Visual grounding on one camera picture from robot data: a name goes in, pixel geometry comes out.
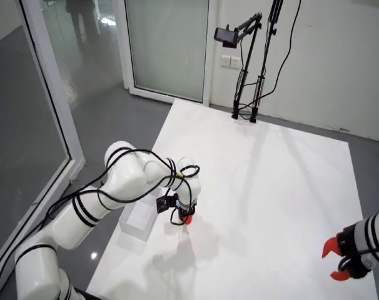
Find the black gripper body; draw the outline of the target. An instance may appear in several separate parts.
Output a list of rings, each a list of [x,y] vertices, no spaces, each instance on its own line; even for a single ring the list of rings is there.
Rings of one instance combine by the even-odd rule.
[[[376,246],[375,223],[352,224],[336,237],[343,258],[337,271],[347,270],[350,278],[364,278],[376,264],[376,254],[371,253]]]
[[[192,204],[189,208],[182,208],[178,206],[178,214],[180,219],[191,219],[195,214],[196,204]]]

